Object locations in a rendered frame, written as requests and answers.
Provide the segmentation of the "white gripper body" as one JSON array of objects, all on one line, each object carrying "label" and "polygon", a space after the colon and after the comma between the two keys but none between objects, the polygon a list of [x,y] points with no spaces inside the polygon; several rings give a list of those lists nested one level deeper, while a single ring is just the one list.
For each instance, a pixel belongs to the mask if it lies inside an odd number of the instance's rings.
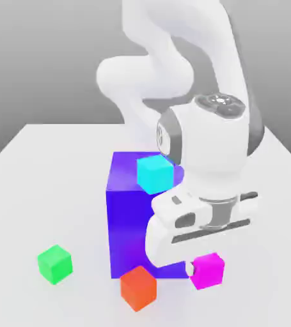
[{"label": "white gripper body", "polygon": [[224,250],[238,241],[251,224],[243,219],[228,224],[220,230],[193,229],[177,232],[168,229],[153,216],[146,228],[145,252],[157,268]]}]

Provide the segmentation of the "small magenta cube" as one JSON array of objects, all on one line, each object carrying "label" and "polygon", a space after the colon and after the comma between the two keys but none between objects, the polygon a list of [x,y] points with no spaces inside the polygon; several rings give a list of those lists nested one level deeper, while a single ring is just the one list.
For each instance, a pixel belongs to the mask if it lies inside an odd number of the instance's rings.
[{"label": "small magenta cube", "polygon": [[197,290],[222,284],[225,262],[217,253],[197,257],[192,265],[190,279]]}]

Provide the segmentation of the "small orange cube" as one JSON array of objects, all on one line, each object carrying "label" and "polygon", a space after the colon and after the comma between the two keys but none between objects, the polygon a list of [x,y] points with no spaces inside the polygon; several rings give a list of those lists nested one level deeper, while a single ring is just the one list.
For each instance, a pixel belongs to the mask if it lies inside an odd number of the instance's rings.
[{"label": "small orange cube", "polygon": [[142,266],[120,277],[120,294],[138,312],[157,299],[157,280]]}]

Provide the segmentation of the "small cyan cube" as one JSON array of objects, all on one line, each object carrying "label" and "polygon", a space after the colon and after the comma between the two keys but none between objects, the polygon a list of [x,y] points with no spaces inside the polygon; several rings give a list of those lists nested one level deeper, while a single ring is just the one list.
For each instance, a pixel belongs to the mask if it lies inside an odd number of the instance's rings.
[{"label": "small cyan cube", "polygon": [[162,155],[137,159],[137,183],[150,195],[173,187],[174,166]]}]

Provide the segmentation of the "small green cube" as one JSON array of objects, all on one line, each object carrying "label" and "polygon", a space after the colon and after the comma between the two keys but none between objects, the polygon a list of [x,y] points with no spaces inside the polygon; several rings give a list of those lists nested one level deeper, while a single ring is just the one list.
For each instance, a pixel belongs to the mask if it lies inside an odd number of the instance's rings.
[{"label": "small green cube", "polygon": [[56,285],[73,272],[72,256],[59,245],[54,245],[37,257],[40,274]]}]

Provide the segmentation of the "large purple box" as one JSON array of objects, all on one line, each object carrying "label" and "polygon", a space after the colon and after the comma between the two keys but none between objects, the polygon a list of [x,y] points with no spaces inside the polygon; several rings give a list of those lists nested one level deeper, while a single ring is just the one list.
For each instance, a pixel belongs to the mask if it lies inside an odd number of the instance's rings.
[{"label": "large purple box", "polygon": [[185,263],[156,268],[145,253],[146,227],[153,215],[151,201],[137,184],[137,160],[157,152],[115,151],[106,186],[107,230],[112,278],[120,278],[137,266],[155,278],[185,279]]}]

